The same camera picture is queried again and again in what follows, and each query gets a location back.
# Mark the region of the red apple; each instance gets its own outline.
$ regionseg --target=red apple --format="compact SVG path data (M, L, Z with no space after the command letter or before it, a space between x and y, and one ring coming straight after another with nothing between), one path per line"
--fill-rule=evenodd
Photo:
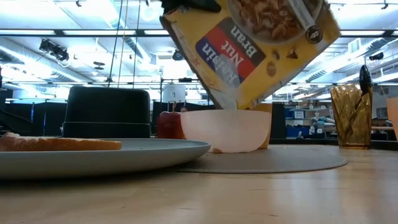
M173 104L173 111L163 111L157 118L157 137L164 139L185 139L181 127L180 113L175 112Z

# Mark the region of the bread slice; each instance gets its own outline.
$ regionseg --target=bread slice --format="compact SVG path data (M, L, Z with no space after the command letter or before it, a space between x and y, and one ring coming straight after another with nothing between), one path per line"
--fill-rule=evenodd
M51 137L22 137L19 134L6 133L0 138L0 151L37 152L37 151L103 151L120 150L119 141L98 139L73 139Z

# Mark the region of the round placemat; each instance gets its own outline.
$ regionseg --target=round placemat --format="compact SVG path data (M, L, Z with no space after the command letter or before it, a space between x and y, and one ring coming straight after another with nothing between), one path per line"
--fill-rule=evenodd
M207 153L195 161L173 167L172 170L219 174L268 174L331 169L346 164L346 159L330 150L325 150L324 146L271 145L269 149L258 149L249 153Z

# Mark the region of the table surface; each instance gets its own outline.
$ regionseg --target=table surface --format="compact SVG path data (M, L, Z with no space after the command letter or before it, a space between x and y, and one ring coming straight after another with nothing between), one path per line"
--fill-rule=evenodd
M397 223L398 152L307 147L349 164L295 174L150 172L0 182L0 223Z

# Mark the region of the plate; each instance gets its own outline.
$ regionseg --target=plate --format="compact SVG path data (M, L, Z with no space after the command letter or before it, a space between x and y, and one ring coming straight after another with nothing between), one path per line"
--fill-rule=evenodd
M0 152L0 179L110 175L160 169L204 155L205 142L174 139L121 141L120 151Z

